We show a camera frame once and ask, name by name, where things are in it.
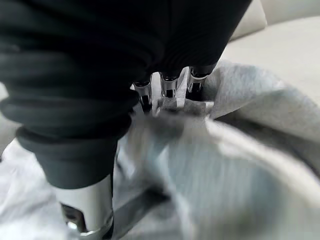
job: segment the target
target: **gray fabric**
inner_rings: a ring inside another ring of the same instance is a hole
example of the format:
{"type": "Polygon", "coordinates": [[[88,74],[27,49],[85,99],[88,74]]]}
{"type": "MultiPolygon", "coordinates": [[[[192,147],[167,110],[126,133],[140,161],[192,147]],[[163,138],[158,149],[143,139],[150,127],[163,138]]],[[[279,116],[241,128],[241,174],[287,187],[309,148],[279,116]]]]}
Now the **gray fabric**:
{"type": "MultiPolygon", "coordinates": [[[[174,100],[157,97],[155,74],[153,117],[137,110],[120,141],[114,239],[319,239],[316,105],[268,71],[225,61],[206,102],[193,102],[187,75],[174,100]]],[[[34,155],[14,141],[3,159],[1,239],[71,239],[34,155]]]]}

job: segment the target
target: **silver metal cylinder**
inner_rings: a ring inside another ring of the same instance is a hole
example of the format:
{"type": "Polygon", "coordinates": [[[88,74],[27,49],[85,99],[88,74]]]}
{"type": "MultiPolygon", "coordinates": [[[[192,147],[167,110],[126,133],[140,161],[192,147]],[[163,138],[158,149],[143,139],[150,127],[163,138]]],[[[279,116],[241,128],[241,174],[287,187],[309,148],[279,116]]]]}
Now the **silver metal cylinder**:
{"type": "Polygon", "coordinates": [[[108,175],[100,182],[83,188],[53,187],[65,223],[81,240],[109,239],[112,236],[114,214],[111,177],[108,175]]]}
{"type": "Polygon", "coordinates": [[[138,92],[138,94],[140,96],[140,103],[141,103],[142,107],[152,105],[151,79],[152,79],[152,75],[146,81],[133,83],[134,89],[138,92]]]}
{"type": "Polygon", "coordinates": [[[160,72],[160,83],[161,83],[161,96],[167,98],[175,98],[178,88],[178,79],[180,76],[178,71],[176,75],[168,75],[167,73],[160,72]]]}
{"type": "Polygon", "coordinates": [[[190,66],[187,78],[187,91],[196,94],[201,91],[207,77],[212,73],[217,64],[208,66],[190,66]]]}

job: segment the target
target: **gray cloth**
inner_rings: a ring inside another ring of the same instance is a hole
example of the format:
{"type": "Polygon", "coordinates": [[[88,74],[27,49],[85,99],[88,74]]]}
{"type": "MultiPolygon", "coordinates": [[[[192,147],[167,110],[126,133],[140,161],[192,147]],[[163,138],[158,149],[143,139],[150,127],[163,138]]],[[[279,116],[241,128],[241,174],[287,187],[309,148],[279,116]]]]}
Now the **gray cloth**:
{"type": "MultiPolygon", "coordinates": [[[[225,61],[204,102],[189,101],[187,75],[177,100],[160,99],[155,75],[153,116],[137,111],[120,140],[114,239],[319,239],[316,105],[268,71],[225,61]]],[[[34,155],[14,141],[3,159],[1,239],[72,239],[34,155]]]]}

